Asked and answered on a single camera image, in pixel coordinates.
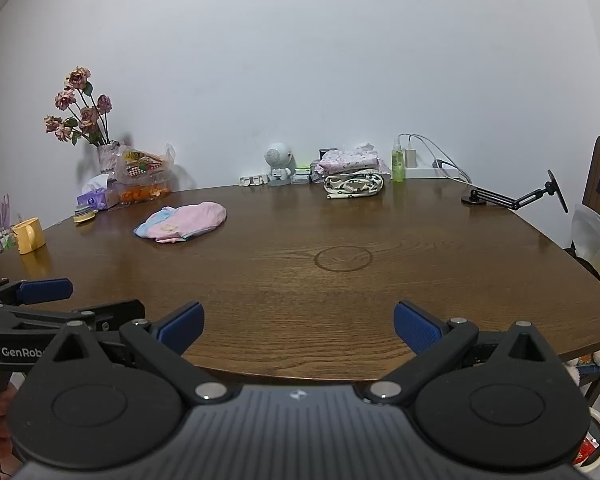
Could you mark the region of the pink floral dress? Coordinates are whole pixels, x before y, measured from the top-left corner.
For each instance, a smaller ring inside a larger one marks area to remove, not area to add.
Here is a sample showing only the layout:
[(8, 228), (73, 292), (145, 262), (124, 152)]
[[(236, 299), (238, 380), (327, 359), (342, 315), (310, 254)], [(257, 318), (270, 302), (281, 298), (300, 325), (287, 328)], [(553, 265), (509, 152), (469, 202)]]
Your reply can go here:
[(317, 161), (314, 170), (321, 178), (360, 170), (375, 170), (380, 174), (389, 173), (386, 163), (372, 144), (363, 144), (352, 150), (337, 148), (336, 151), (328, 152)]

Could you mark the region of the white robot toy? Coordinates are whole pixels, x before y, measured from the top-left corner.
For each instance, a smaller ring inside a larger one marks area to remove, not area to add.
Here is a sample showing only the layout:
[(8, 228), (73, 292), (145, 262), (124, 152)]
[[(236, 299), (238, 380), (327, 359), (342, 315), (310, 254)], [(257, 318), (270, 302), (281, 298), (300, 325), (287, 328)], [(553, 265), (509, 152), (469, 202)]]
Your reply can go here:
[(294, 174), (292, 161), (294, 155), (291, 148), (282, 142), (272, 143), (264, 154), (265, 162), (268, 164), (268, 185), (282, 186), (291, 184), (291, 176)]

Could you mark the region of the black small box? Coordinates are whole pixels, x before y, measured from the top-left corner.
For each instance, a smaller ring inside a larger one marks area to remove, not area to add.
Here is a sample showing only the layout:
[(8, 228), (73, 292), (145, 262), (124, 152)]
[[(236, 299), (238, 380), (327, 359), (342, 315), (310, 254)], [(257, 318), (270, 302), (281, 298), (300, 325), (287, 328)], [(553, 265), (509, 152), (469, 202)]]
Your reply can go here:
[(336, 148), (320, 148), (318, 150), (318, 154), (320, 154), (320, 159), (322, 159), (326, 153), (336, 151)]

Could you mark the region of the green spray bottle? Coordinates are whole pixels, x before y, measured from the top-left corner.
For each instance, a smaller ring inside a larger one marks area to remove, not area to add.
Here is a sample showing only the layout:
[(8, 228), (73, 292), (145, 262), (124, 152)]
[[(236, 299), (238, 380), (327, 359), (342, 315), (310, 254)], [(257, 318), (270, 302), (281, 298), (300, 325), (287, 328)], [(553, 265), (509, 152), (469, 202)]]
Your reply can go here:
[(404, 153), (401, 142), (396, 140), (391, 150), (391, 180), (396, 183), (405, 179)]

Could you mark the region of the dried pink rose bouquet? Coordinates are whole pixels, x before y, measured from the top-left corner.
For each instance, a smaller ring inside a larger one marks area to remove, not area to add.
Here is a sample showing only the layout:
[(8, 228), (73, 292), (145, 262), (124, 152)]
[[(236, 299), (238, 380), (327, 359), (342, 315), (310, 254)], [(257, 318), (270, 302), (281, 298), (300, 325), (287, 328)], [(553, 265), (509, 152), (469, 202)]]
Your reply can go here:
[(54, 105), (61, 115), (47, 115), (44, 128), (58, 141), (76, 145), (84, 140), (94, 146), (112, 143), (108, 120), (112, 102), (106, 94), (95, 96), (88, 68), (76, 66), (65, 76), (64, 86), (54, 97)]

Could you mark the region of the glass flower vase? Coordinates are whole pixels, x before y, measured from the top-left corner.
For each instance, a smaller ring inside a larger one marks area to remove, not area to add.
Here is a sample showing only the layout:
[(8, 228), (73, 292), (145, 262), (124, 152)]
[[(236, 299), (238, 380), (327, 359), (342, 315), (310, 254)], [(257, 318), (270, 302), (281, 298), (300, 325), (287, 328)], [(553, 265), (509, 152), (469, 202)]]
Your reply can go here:
[(119, 143), (99, 145), (96, 148), (99, 172), (101, 174), (112, 174), (114, 172), (119, 154), (119, 148)]

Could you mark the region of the purple tissue box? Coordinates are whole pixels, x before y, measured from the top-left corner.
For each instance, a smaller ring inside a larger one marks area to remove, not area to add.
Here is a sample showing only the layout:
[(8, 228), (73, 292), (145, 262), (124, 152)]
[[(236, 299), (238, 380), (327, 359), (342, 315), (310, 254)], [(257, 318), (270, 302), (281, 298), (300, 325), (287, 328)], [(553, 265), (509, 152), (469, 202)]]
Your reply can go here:
[(110, 181), (109, 174), (99, 174), (88, 180), (83, 185), (82, 193), (76, 198), (76, 204), (96, 211), (116, 206), (119, 196)]

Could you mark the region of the white power strip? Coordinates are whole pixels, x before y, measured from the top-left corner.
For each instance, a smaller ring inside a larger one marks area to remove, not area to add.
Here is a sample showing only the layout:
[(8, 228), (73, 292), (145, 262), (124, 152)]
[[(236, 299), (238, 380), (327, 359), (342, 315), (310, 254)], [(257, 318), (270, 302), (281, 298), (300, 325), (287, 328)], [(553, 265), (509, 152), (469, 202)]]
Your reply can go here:
[(250, 186), (260, 186), (268, 184), (267, 174), (256, 174), (255, 176), (241, 177), (239, 179), (239, 185), (244, 188), (250, 188)]

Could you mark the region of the plastic snack bag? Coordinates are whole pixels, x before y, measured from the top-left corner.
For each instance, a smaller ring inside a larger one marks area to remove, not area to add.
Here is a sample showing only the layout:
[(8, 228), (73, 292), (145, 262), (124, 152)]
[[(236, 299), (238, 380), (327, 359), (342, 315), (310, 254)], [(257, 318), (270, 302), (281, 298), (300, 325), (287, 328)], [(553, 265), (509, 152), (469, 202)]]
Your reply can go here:
[(156, 200), (171, 193), (175, 151), (166, 144), (163, 154), (123, 145), (114, 165), (114, 190), (123, 205)]

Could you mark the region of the white waste bin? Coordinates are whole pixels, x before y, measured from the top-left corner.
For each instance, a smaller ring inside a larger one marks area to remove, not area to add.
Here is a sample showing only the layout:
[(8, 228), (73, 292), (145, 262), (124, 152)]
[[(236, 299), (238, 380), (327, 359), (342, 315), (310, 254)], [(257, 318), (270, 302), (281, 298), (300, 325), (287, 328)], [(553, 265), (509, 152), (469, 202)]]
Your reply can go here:
[(600, 466), (600, 412), (590, 408), (591, 423), (579, 448), (573, 466), (584, 474), (592, 472)]

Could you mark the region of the folded cream floral garment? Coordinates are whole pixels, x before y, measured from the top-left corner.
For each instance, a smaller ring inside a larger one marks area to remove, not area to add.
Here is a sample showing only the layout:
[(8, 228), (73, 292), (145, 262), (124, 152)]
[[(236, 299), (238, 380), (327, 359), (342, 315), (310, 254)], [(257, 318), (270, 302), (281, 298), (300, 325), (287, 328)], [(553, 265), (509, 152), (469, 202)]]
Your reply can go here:
[(352, 200), (377, 195), (385, 187), (385, 179), (375, 170), (333, 174), (325, 178), (324, 191), (329, 200)]

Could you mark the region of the folded pink baby garment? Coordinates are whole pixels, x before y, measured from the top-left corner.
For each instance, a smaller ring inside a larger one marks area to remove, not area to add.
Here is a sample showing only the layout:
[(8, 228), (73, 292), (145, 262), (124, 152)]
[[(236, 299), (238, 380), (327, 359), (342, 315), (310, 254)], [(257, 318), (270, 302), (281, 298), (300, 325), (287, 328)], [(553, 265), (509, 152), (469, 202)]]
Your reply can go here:
[(226, 209), (215, 202), (165, 206), (135, 228), (134, 234), (159, 244), (186, 242), (215, 230), (226, 218)]

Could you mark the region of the yellow mug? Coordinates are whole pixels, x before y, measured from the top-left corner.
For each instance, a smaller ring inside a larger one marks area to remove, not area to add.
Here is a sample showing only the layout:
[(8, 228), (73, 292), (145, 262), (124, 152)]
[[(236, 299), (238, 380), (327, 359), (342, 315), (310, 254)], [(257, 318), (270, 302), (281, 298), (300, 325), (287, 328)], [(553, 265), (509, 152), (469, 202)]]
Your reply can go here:
[(20, 255), (30, 254), (45, 245), (44, 233), (38, 218), (23, 220), (15, 224), (12, 232), (15, 235)]

